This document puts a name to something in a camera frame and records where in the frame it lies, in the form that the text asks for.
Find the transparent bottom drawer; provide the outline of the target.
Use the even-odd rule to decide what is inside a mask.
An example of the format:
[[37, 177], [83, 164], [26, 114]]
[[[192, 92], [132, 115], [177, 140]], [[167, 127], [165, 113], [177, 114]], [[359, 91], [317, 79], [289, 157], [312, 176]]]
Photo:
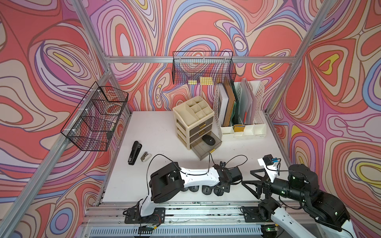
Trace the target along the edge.
[[191, 150], [197, 155], [197, 157], [200, 160], [203, 160], [204, 158], [208, 157], [210, 153], [212, 153], [214, 150], [219, 148], [222, 144], [221, 139], [216, 136], [213, 132], [207, 133], [208, 135], [211, 135], [215, 139], [215, 144], [213, 146], [209, 146], [206, 143], [203, 142], [202, 137], [191, 143]]

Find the beige drawer organizer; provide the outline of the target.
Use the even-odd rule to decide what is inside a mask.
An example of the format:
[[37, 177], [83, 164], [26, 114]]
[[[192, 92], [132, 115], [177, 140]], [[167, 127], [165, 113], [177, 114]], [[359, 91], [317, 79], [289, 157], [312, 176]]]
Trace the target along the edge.
[[212, 130], [214, 111], [200, 96], [175, 106], [172, 112], [177, 137], [188, 150], [192, 143]]

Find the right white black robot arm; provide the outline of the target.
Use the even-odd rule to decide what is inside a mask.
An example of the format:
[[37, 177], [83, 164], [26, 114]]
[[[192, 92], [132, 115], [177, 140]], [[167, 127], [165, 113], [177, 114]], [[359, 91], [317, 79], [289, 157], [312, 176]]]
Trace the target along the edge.
[[328, 238], [354, 238], [353, 224], [344, 203], [336, 196], [322, 191], [317, 174], [303, 164], [293, 164], [288, 169], [288, 179], [270, 179], [270, 169], [253, 170], [257, 180], [243, 181], [242, 185], [257, 199], [259, 218], [281, 226], [295, 238], [312, 238], [313, 234], [295, 221], [273, 194], [299, 203]]

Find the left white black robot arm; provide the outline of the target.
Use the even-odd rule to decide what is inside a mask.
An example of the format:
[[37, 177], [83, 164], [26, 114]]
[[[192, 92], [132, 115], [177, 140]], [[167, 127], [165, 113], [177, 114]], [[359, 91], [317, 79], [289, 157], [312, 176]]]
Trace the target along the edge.
[[222, 196], [230, 192], [230, 186], [237, 185], [243, 176], [238, 167], [226, 168], [214, 165], [208, 169], [187, 169], [177, 162], [171, 162], [147, 178], [147, 196], [139, 202], [141, 217], [151, 216], [158, 204], [171, 200], [185, 188], [209, 187]]

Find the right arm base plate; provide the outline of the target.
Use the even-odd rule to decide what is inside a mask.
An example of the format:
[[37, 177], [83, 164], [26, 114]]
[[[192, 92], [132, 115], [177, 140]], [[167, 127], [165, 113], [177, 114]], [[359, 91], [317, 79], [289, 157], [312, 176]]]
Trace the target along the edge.
[[258, 223], [258, 222], [266, 222], [267, 220], [261, 216], [259, 208], [257, 206], [241, 206], [240, 212], [244, 216], [244, 220], [246, 223]]

